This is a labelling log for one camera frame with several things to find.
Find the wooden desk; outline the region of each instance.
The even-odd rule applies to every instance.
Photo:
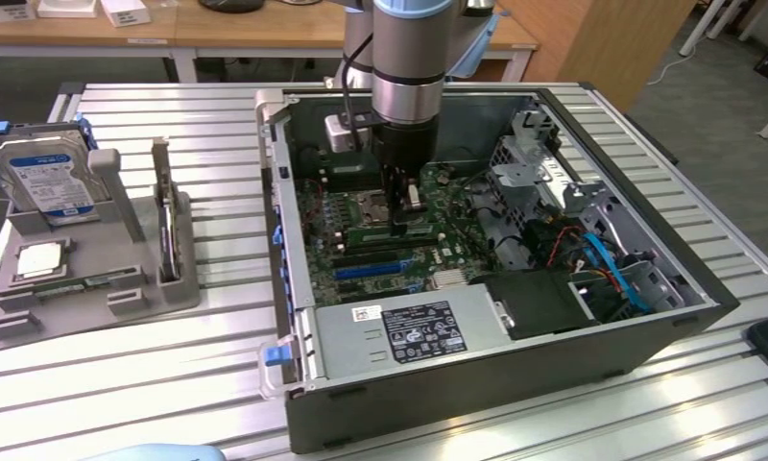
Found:
[[[267,0],[246,14],[213,12],[195,0],[175,8],[143,0],[150,24],[114,28],[95,18],[39,18],[0,23],[0,56],[170,58],[178,81],[197,82],[193,60],[217,58],[339,58],[343,9],[321,2],[290,6]],[[518,82],[537,42],[509,17],[497,23],[486,58],[508,61],[502,80]]]

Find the white sticker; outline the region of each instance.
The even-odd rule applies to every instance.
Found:
[[[362,322],[364,320],[374,320],[381,318],[381,306],[365,305],[362,307],[353,307],[353,322]]]
[[[71,176],[74,162],[69,156],[11,158],[9,164],[42,213],[75,216],[93,209],[85,184]]]
[[[127,38],[131,45],[166,45],[167,40],[163,38]]]

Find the floor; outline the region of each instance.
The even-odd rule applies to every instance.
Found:
[[[666,64],[690,31],[684,26]],[[768,254],[768,141],[754,132],[768,121],[768,81],[752,67],[761,51],[730,36],[704,40],[690,60],[642,90],[629,115],[680,160],[680,169]],[[318,81],[335,62],[306,69],[302,61],[231,60],[231,81]],[[207,80],[215,80],[210,74]],[[0,58],[0,120],[45,121],[62,81],[166,82],[159,60]],[[5,204],[0,203],[0,226]]]

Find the aluminum table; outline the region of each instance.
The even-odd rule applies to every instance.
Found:
[[[77,110],[90,119],[99,146],[122,153],[133,196],[154,181],[149,139],[171,137],[174,179],[193,200],[202,303],[0,351],[0,460],[78,459],[155,442],[213,444],[231,460],[768,458],[768,365],[742,338],[768,317],[768,259],[602,97],[572,84],[550,89],[741,306],[626,376],[291,454],[282,403],[257,392],[255,350],[274,333],[258,87],[89,85],[57,98],[50,120]],[[561,149],[588,179],[566,141]],[[3,229],[0,250],[6,236]]]

